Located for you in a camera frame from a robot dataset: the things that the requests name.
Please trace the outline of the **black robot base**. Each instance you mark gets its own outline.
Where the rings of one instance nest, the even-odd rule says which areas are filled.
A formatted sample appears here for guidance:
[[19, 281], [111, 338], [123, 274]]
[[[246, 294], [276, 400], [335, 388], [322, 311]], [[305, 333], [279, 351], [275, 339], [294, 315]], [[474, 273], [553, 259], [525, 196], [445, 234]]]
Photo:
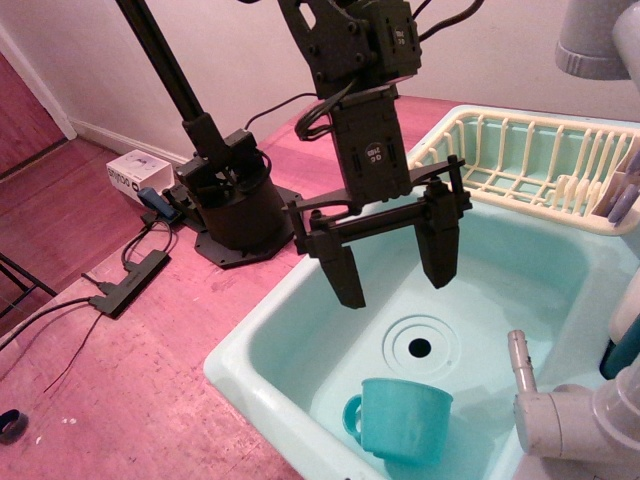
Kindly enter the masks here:
[[175, 171], [179, 194], [188, 200], [202, 228], [196, 251], [228, 269], [272, 258], [293, 237], [285, 202], [298, 194], [276, 186], [272, 162], [253, 134], [238, 129], [222, 136], [198, 101], [148, 5], [117, 3], [129, 27], [182, 117], [193, 147], [192, 159]]

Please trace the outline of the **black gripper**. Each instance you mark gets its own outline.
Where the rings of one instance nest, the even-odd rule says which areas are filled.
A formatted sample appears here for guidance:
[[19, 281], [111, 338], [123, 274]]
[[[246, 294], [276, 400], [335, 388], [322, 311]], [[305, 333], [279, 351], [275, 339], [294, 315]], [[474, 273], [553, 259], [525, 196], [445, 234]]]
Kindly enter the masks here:
[[287, 212], [300, 253], [320, 259], [340, 304], [366, 306], [355, 258], [347, 243], [411, 225], [423, 271], [436, 288], [457, 273], [459, 221], [471, 207], [461, 179], [463, 159], [451, 154], [410, 168], [395, 109], [397, 91], [343, 89], [307, 111], [296, 135], [314, 141], [330, 135], [344, 186]]

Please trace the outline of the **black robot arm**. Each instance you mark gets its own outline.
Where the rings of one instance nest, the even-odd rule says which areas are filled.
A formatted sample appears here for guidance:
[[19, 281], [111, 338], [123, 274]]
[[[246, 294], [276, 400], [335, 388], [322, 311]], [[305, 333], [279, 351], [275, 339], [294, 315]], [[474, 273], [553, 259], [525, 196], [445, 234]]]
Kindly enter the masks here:
[[410, 169], [395, 109], [397, 82], [421, 66], [406, 1], [282, 1], [286, 24], [321, 104], [296, 123], [302, 141], [332, 137], [343, 188], [290, 201], [295, 244], [320, 262], [340, 303], [365, 299], [350, 242], [411, 226], [436, 288], [457, 273], [459, 221], [471, 207], [463, 159]]

